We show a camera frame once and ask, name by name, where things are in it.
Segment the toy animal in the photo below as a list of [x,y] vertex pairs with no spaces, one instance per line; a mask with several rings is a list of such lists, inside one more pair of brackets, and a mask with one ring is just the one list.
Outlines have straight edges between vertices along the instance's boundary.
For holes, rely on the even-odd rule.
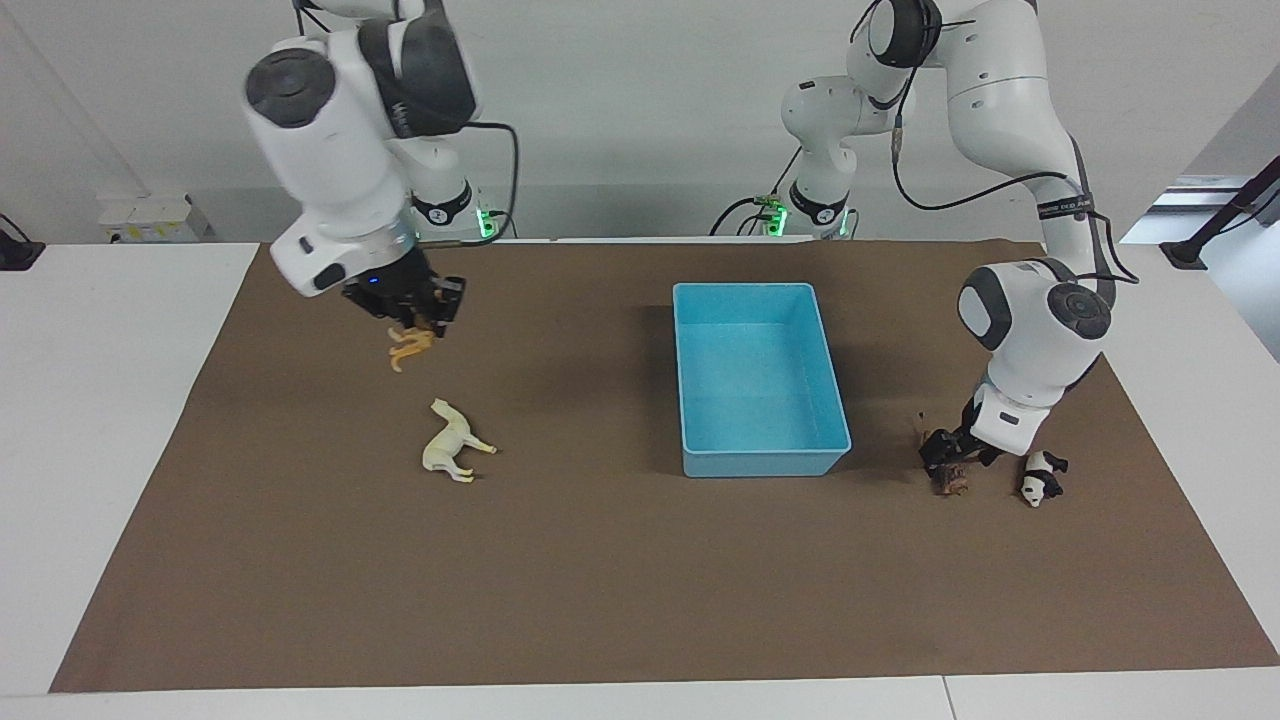
[[463,447],[474,447],[489,455],[498,452],[498,448],[471,434],[471,424],[448,402],[435,398],[431,410],[448,424],[422,450],[422,466],[431,471],[448,473],[460,483],[470,483],[475,479],[475,470],[458,468],[453,457]]

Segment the brown tablecloth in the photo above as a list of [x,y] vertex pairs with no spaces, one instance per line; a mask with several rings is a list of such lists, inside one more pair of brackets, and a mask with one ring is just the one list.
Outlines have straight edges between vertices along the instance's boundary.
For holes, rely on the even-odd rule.
[[[987,361],[957,288],[1030,247],[442,251],[467,299],[402,375],[262,250],[52,689],[1276,664],[1105,363],[1039,437],[1064,497],[1027,507],[1009,457],[931,495],[913,420]],[[671,287],[737,281],[817,288],[855,443],[827,477],[681,475]],[[463,451],[475,484],[420,466],[434,397],[503,450]]]

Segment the table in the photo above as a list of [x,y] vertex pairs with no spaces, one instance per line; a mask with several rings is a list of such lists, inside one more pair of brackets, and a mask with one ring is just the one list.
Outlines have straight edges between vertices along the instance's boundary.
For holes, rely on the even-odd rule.
[[[42,696],[255,249],[54,246],[32,272],[0,277],[10,437],[0,455],[0,717],[1280,716],[1280,667]],[[1123,250],[1143,284],[1121,299],[1108,360],[1275,643],[1280,496],[1261,451],[1280,427],[1280,365],[1207,275],[1172,270],[1152,247]]]

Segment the robotic arm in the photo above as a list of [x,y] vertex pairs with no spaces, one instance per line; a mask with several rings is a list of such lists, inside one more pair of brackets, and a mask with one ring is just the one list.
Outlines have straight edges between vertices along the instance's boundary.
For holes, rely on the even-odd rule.
[[305,296],[342,286],[371,315],[442,337],[465,281],[435,273],[419,237],[477,217],[493,234],[443,140],[480,114],[466,56],[439,0],[298,1],[374,19],[280,42],[246,79],[253,136],[302,204],[271,256]]
[[951,137],[965,158],[1036,196],[1047,249],[1044,258],[978,268],[961,288],[960,319],[992,359],[960,427],[934,432],[920,448],[933,475],[975,454],[989,464],[1028,452],[1050,410],[1097,360],[1117,278],[1075,143],[1050,101],[1028,0],[876,0],[852,37],[847,74],[791,88],[782,117],[804,152],[790,200],[815,236],[836,234],[845,211],[856,167],[845,137],[892,132],[896,177],[901,118],[922,67],[946,70]]

